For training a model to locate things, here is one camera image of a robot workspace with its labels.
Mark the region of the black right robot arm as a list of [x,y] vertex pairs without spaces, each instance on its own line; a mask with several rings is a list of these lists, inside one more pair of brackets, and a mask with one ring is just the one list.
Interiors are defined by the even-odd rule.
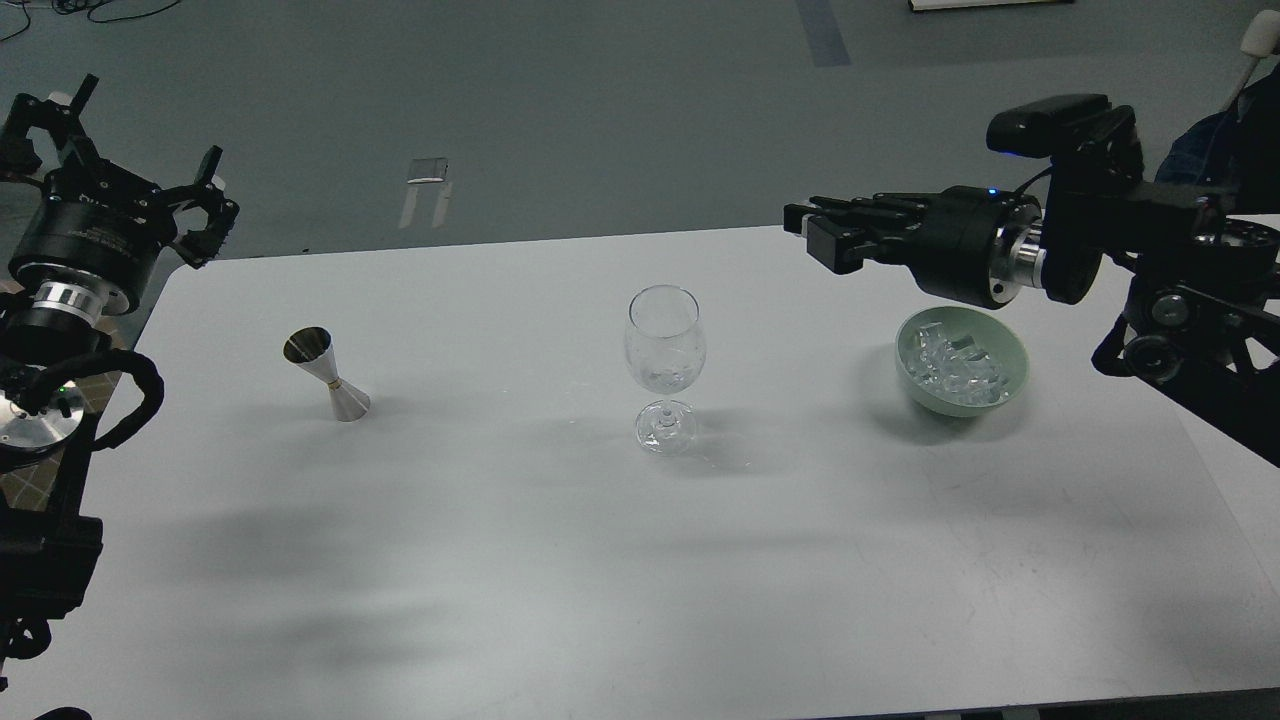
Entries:
[[1001,309],[1021,288],[1074,305],[1101,263],[1132,275],[1094,369],[1135,377],[1268,462],[1277,461],[1277,231],[1233,218],[1234,200],[1144,179],[1137,117],[1101,94],[1044,97],[997,114],[996,152],[1048,161],[1044,200],[1025,190],[814,196],[782,227],[837,275],[868,261],[910,270],[928,295]]

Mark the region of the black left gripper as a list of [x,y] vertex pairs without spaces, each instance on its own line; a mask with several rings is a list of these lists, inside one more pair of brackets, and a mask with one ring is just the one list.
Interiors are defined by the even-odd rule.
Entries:
[[[42,160],[31,133],[52,141],[61,169],[51,172],[44,197],[9,261],[31,307],[77,319],[136,311],[157,256],[170,246],[183,263],[202,269],[223,250],[239,215],[215,181],[223,149],[212,145],[188,184],[161,188],[119,165],[105,165],[81,122],[99,77],[87,74],[65,102],[15,96],[1,132],[4,182],[38,184]],[[177,238],[175,215],[197,209],[204,227]]]

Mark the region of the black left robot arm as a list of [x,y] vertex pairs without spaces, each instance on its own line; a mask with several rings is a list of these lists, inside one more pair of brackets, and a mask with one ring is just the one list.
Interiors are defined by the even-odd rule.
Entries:
[[216,181],[218,146],[174,187],[104,158],[81,120],[97,82],[86,76],[67,100],[20,94],[3,123],[3,181],[41,192],[6,265],[3,470],[59,457],[44,509],[3,502],[6,661],[38,657],[51,623],[83,603],[104,548],[102,521],[81,511],[91,459],[132,439],[165,397],[154,361],[99,323],[140,307],[161,251],[206,266],[239,214]]

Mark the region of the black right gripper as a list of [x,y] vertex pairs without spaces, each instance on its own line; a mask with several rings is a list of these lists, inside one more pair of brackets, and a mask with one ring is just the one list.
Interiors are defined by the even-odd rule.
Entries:
[[783,206],[783,231],[836,275],[865,261],[906,268],[936,297],[984,309],[1009,305],[1027,286],[1015,256],[1038,231],[1043,208],[1029,195],[954,186],[938,193],[812,196]]

